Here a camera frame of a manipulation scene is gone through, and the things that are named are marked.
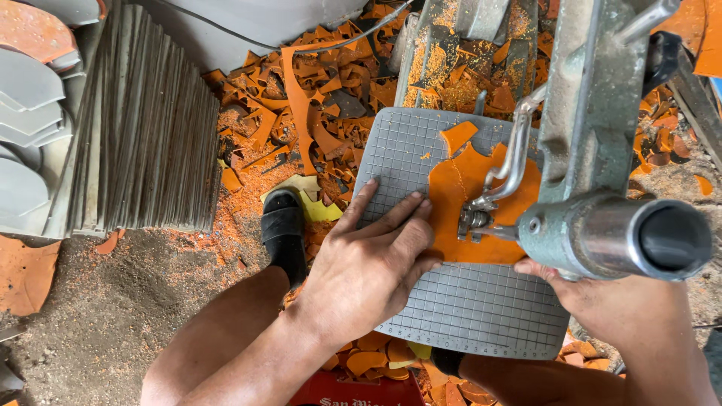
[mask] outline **gray cutting mat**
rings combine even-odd
[[[509,139],[507,121],[421,108],[380,111],[357,179],[363,185],[374,176],[380,186],[359,226],[378,220],[412,191],[428,194],[429,172],[449,158],[439,131],[464,121],[479,129],[471,145],[483,155]],[[536,130],[530,145],[536,145]],[[430,157],[422,159],[427,152]],[[539,159],[533,149],[529,157]],[[569,313],[545,281],[505,265],[446,262],[424,275],[406,308],[376,331],[465,353],[541,360],[557,356],[568,323]]]

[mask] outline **black slide sandal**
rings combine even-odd
[[[288,275],[291,289],[298,288],[306,273],[305,220],[301,199],[292,189],[272,191],[264,203],[261,216],[261,242],[271,257],[271,264]]]

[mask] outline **electrical cable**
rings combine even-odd
[[[198,20],[201,20],[202,22],[205,22],[205,23],[208,24],[208,25],[212,25],[213,27],[216,27],[217,29],[223,31],[224,33],[233,35],[234,37],[240,38],[240,39],[242,39],[242,40],[244,40],[244,41],[246,41],[246,42],[252,43],[252,44],[254,44],[255,46],[260,46],[260,47],[262,47],[262,48],[270,49],[270,50],[272,50],[272,51],[281,51],[281,48],[279,48],[279,47],[277,47],[277,46],[271,46],[271,45],[267,45],[267,44],[264,44],[264,43],[260,43],[260,42],[258,42],[258,41],[256,41],[256,40],[252,40],[252,39],[246,37],[245,35],[241,35],[241,34],[235,32],[235,31],[229,30],[229,29],[227,29],[226,27],[223,27],[222,25],[219,25],[219,24],[217,24],[217,23],[214,22],[214,21],[208,20],[206,17],[203,17],[202,15],[199,15],[199,14],[196,14],[196,13],[190,11],[190,10],[184,9],[183,7],[176,6],[175,4],[170,3],[169,1],[166,1],[166,0],[153,0],[153,1],[156,1],[157,3],[164,4],[164,5],[168,6],[168,7],[170,7],[171,9],[174,9],[175,11],[181,12],[181,13],[183,13],[183,14],[186,14],[186,15],[189,15],[189,16],[191,16],[191,17],[193,17],[193,18],[196,18],[196,19],[198,19]],[[379,20],[379,21],[376,23],[376,25],[374,25],[373,27],[371,27],[369,30],[365,31],[364,33],[357,35],[356,37],[353,37],[353,38],[351,38],[351,39],[349,39],[349,40],[347,40],[347,41],[344,41],[344,42],[342,42],[342,43],[337,43],[337,44],[334,45],[334,46],[327,46],[327,47],[325,47],[325,48],[317,48],[317,49],[312,49],[312,50],[307,50],[307,51],[296,51],[295,53],[300,54],[300,55],[304,55],[304,54],[308,54],[308,53],[318,53],[318,52],[330,51],[330,50],[332,50],[332,49],[341,48],[342,46],[347,46],[347,45],[349,45],[350,43],[353,43],[353,42],[355,42],[355,41],[358,41],[358,40],[360,40],[361,38],[364,38],[365,36],[367,36],[367,35],[371,34],[372,32],[376,31],[377,29],[383,27],[384,25],[386,25],[386,24],[388,24],[389,22],[391,22],[391,20],[396,19],[396,17],[398,17],[398,15],[401,14],[401,12],[404,11],[404,9],[406,9],[406,8],[411,4],[412,1],[414,1],[414,0],[407,0],[407,1],[405,1],[398,9],[395,9],[392,13],[387,14],[384,18],[382,18],[381,20]]]

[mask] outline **fingernail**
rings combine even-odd
[[[514,270],[520,274],[531,274],[531,264],[528,262],[517,262]]]

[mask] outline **chrome pipe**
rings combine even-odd
[[[624,46],[643,36],[648,37],[649,32],[670,18],[679,9],[679,0],[657,0],[643,12],[625,25],[616,35],[617,40]]]
[[[514,124],[511,129],[509,148],[506,151],[501,168],[489,169],[484,179],[484,193],[472,204],[485,205],[495,200],[504,199],[516,191],[521,184],[526,168],[526,151],[529,148],[531,133],[531,115],[547,95],[547,85],[534,90],[529,96],[519,100],[514,110]],[[504,179],[503,185],[491,189],[494,179]]]

